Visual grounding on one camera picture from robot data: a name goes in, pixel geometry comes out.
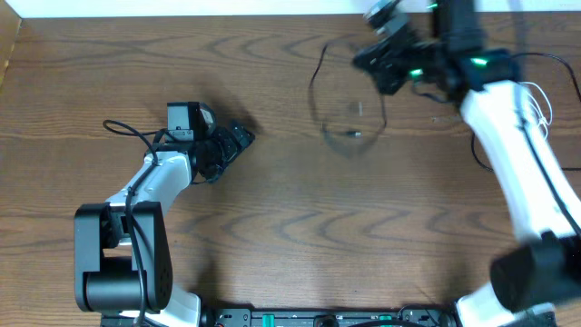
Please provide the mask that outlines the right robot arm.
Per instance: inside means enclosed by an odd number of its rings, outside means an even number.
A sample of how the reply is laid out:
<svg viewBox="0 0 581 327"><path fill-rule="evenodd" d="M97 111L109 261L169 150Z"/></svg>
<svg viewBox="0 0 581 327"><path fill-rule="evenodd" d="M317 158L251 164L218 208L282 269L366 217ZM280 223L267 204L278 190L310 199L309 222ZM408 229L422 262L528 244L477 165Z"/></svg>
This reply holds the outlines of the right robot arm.
<svg viewBox="0 0 581 327"><path fill-rule="evenodd" d="M516 250L491 263L488 283L459 298L458 326L542 326L580 295L580 200L542 135L517 58L489 49L471 1L430 6L433 37L422 40L395 1L365 17L380 35L353 64L381 94L408 81L436 84L480 141L501 186Z"/></svg>

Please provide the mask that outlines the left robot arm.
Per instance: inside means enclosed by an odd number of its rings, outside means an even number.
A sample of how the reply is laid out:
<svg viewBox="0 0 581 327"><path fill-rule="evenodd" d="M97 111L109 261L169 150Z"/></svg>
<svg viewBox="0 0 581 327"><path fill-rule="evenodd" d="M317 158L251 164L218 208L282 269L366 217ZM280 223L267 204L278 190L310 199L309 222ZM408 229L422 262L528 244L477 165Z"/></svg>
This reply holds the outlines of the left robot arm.
<svg viewBox="0 0 581 327"><path fill-rule="evenodd" d="M164 216L178 195L217 182L255 136L240 123L217 124L201 102L167 105L168 124L140 133L103 121L114 133L147 146L143 166L118 193L81 205L74 215L74 297L104 326L213 326L214 312L173 282Z"/></svg>

